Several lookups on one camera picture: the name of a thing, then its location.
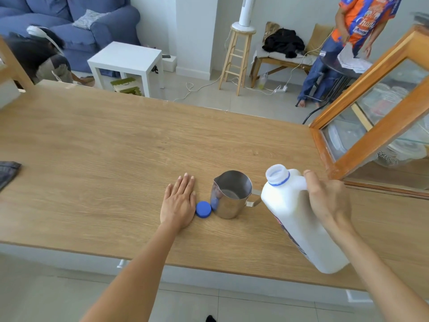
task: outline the blue bottle cap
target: blue bottle cap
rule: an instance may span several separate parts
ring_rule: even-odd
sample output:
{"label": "blue bottle cap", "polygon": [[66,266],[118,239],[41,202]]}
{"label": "blue bottle cap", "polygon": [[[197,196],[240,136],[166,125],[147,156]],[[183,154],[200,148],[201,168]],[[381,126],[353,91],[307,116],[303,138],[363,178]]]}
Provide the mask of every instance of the blue bottle cap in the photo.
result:
{"label": "blue bottle cap", "polygon": [[207,201],[200,201],[196,204],[196,215],[200,218],[207,218],[212,213],[212,206]]}

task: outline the stack of papers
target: stack of papers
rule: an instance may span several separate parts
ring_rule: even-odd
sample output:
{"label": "stack of papers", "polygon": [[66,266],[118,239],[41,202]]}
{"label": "stack of papers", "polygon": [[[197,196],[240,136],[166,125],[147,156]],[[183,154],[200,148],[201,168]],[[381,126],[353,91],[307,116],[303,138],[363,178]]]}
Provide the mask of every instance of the stack of papers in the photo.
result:
{"label": "stack of papers", "polygon": [[371,62],[354,57],[353,47],[350,43],[347,43],[341,53],[338,54],[338,61],[343,68],[351,69],[356,73],[364,73],[372,66]]}

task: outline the blue and orange shirt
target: blue and orange shirt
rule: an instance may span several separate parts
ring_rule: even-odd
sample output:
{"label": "blue and orange shirt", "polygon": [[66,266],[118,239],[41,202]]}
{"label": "blue and orange shirt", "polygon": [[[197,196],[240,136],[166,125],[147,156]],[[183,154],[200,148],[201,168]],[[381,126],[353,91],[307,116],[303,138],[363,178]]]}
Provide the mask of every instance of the blue and orange shirt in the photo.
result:
{"label": "blue and orange shirt", "polygon": [[[401,0],[341,0],[340,7],[346,10],[345,24],[349,30],[349,42],[362,46],[379,22],[392,19]],[[332,32],[332,38],[338,42],[341,34],[338,29]]]}

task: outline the tower fan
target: tower fan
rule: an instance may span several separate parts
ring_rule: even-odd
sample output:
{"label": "tower fan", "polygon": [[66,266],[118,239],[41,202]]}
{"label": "tower fan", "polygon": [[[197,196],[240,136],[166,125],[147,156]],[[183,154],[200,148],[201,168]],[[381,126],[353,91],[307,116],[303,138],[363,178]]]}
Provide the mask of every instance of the tower fan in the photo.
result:
{"label": "tower fan", "polygon": [[255,6],[256,0],[243,0],[240,20],[233,23],[233,28],[241,32],[253,32],[255,28],[250,26],[250,17]]}

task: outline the milk jug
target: milk jug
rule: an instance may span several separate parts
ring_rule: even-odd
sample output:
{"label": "milk jug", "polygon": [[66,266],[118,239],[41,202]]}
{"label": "milk jug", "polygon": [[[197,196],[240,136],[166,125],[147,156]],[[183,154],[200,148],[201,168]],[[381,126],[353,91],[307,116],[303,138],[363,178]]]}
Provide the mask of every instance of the milk jug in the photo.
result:
{"label": "milk jug", "polygon": [[300,252],[323,273],[335,273],[349,261],[310,206],[305,178],[296,169],[274,165],[261,198]]}

